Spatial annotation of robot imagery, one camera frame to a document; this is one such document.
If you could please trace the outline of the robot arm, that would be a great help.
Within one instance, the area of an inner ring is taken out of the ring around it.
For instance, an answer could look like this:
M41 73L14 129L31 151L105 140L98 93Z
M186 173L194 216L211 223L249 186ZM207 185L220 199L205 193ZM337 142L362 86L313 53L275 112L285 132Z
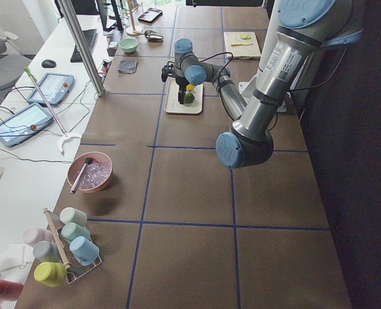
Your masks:
M236 169L267 161L274 150L268 125L310 53L358 42L363 31L365 1L280 1L274 6L276 42L265 67L258 70L252 94L245 100L225 67L201 62L188 38L174 44L174 62L162 68L162 80L173 77L185 88L210 82L233 120L230 131L216 140L221 163Z

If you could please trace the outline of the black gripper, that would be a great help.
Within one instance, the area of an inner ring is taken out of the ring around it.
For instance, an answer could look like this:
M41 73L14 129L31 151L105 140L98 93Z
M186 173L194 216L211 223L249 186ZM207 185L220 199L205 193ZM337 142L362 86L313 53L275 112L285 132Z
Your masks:
M177 85L179 85L179 90L178 90L178 102L180 104L184 103L185 99L185 88L188 84L189 81L185 78L180 76L176 71L175 71L175 63L173 61L168 61L163 67L162 67L162 73L161 73L161 80L162 82L166 82L168 77L171 77L175 80Z

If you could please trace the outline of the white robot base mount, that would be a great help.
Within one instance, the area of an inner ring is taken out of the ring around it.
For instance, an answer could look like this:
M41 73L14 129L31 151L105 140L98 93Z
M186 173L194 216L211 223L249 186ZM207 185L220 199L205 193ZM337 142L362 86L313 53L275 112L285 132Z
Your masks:
M266 9L269 10L270 13L270 21L266 31L265 42L263 45L262 55L259 61L257 73L251 78L249 82L246 82L246 86L239 91L245 100L248 99L249 90L259 89L260 83L265 81L266 65L268 64L270 56L275 48L275 45L277 44L276 31L280 25L277 13L279 3L280 1L278 0L266 1Z

